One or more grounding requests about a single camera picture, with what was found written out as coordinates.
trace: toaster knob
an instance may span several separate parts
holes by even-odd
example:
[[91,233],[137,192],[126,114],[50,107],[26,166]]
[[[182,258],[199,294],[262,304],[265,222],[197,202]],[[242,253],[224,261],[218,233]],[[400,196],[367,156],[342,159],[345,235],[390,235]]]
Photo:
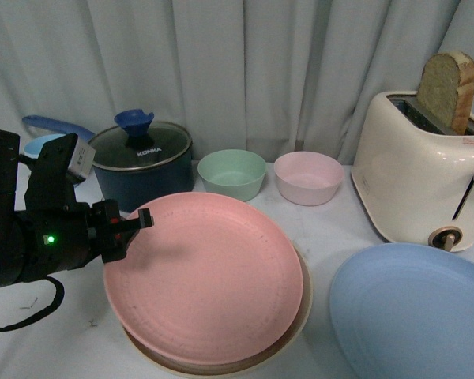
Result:
[[445,251],[451,251],[453,246],[461,241],[462,233],[457,227],[441,227],[432,232],[428,244]]

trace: gray curtain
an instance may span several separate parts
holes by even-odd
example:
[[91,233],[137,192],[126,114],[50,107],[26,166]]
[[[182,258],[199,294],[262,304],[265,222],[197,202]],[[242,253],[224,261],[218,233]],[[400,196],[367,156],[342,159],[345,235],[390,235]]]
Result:
[[474,0],[0,0],[0,129],[39,114],[93,132],[142,108],[194,155],[353,161],[367,107],[438,51],[474,58]]

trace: toaster slot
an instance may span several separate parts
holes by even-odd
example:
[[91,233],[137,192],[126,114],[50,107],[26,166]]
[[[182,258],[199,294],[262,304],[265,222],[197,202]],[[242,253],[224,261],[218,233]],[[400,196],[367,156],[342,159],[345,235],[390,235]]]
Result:
[[453,215],[452,220],[456,220],[458,216],[460,215],[460,212],[463,209],[464,204],[467,201],[467,197],[471,193],[473,186],[474,186],[474,179],[471,178],[471,182],[468,184],[467,189],[465,190],[464,196],[461,198],[460,204],[458,205],[457,210],[455,211],[455,214]]
[[[428,133],[457,136],[454,130],[444,126],[437,117],[419,103],[415,95],[390,95],[388,100],[417,128]],[[466,136],[474,136],[474,121],[468,120]]]

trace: black cable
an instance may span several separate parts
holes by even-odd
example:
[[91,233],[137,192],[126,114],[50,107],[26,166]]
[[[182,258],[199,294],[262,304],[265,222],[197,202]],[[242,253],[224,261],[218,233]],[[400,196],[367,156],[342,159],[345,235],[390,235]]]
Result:
[[39,312],[33,314],[32,316],[26,318],[23,321],[0,328],[0,332],[11,332],[13,330],[17,330],[20,328],[24,328],[25,326],[29,326],[37,322],[38,320],[41,320],[45,318],[46,316],[49,316],[51,313],[56,311],[57,308],[60,307],[63,301],[63,297],[65,296],[65,288],[63,288],[63,284],[59,282],[58,280],[56,280],[55,278],[51,278],[50,276],[46,276],[44,279],[53,283],[56,288],[56,294],[55,294],[55,297],[53,298],[52,303],[46,308],[40,310]]

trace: pot lid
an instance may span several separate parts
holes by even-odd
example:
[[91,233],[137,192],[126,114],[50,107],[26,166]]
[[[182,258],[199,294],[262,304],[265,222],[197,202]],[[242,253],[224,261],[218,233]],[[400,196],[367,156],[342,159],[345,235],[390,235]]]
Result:
[[[133,117],[124,119],[121,116],[125,113]],[[192,143],[190,134],[181,126],[151,122],[152,114],[145,115],[140,110],[122,112],[115,121],[119,126],[106,129],[89,141],[96,151],[95,167],[110,171],[157,167],[183,155]]]

